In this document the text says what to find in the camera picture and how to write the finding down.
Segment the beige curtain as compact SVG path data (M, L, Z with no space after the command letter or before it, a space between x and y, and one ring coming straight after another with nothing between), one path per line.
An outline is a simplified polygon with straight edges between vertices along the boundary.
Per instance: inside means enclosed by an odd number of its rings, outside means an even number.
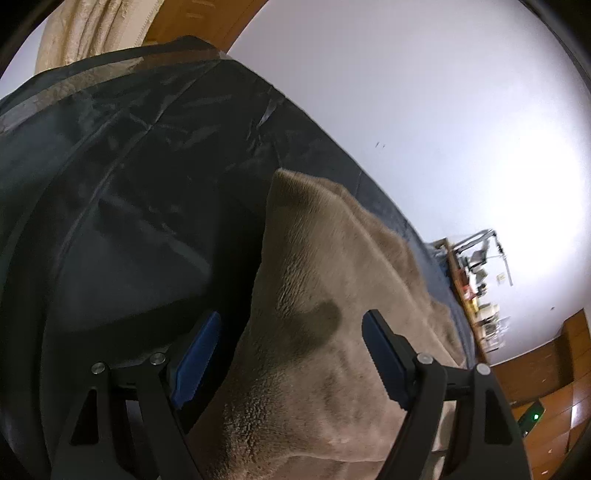
M66 0L49 15L35 72L142 45L162 0Z

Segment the wooden desk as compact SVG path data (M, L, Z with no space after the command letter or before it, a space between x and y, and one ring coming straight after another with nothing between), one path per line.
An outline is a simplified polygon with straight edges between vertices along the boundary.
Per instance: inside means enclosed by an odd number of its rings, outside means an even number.
M478 248L476 259L465 255L467 245L475 247L479 244L478 237L473 235L457 245L444 238L432 242L431 246L437 258L446 260L452 290L474 337L477 359L491 364L490 355L504 346L505 322L509 318L502 318L500 306L485 299L488 291L484 269L486 254Z

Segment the dark bed cover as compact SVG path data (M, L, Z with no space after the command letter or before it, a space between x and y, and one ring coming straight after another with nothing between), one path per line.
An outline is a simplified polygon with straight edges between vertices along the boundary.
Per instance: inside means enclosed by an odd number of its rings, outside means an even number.
M211 308L221 341L189 427L249 318L277 169L349 190L410 245L475 340L450 281L363 168L273 85L183 37L41 73L1 102L1 475L46 479L92 365L142 360Z

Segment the wooden door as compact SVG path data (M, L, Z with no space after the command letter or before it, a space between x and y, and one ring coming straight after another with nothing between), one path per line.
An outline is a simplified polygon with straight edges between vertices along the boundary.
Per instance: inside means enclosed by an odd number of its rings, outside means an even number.
M555 479L590 432L590 331L583 310L560 335L493 371L516 419L539 401L544 413L524 445L534 479Z
M228 53L266 0L165 0L144 37L144 45L194 36Z

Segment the brown fleece blanket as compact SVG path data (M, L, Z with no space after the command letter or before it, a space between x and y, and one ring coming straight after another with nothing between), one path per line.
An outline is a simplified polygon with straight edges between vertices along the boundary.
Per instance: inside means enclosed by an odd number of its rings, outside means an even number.
M329 180L277 171L252 308L190 431L207 479L373 479L405 413L362 337L367 311L440 363L467 356L407 242Z

